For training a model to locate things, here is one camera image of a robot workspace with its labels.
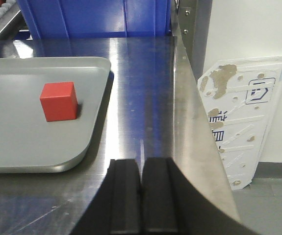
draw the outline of white panel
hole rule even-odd
[[[282,55],[282,1],[213,1],[205,71],[219,60],[274,55]],[[282,162],[282,96],[261,161]]]
[[[282,93],[282,56],[219,61],[198,88],[232,189],[254,176]]]

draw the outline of red cube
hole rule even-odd
[[[77,118],[77,97],[73,82],[46,83],[39,99],[46,121]]]

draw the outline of sticker residue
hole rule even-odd
[[[221,128],[224,126],[224,123],[222,121],[217,121],[217,122],[211,122],[209,123],[211,129],[215,130],[215,129],[218,129],[218,128]]]
[[[218,108],[214,108],[211,111],[208,112],[207,116],[209,118],[213,118],[215,116],[217,116],[219,114],[219,109]]]
[[[262,79],[262,78],[264,78],[264,77],[265,77],[265,74],[263,74],[263,73],[260,73],[260,74],[257,76],[258,79]]]
[[[255,136],[251,136],[248,140],[247,140],[247,142],[252,142],[252,141],[254,141],[255,140]]]
[[[219,70],[214,70],[210,73],[210,77],[213,79],[214,88],[217,88],[214,99],[222,97],[226,93],[227,83],[237,73],[236,65],[224,65],[219,66]]]
[[[207,82],[208,82],[208,77],[207,76],[203,77],[202,81],[201,81],[201,85],[200,85],[200,91],[201,92],[205,91],[205,87],[206,87]]]

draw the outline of metal frame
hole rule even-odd
[[[0,40],[12,39],[25,24],[18,4],[14,4],[0,18]]]

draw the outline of white wall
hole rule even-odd
[[[216,61],[282,55],[281,0],[213,0],[204,71]],[[261,162],[282,162],[282,97]]]

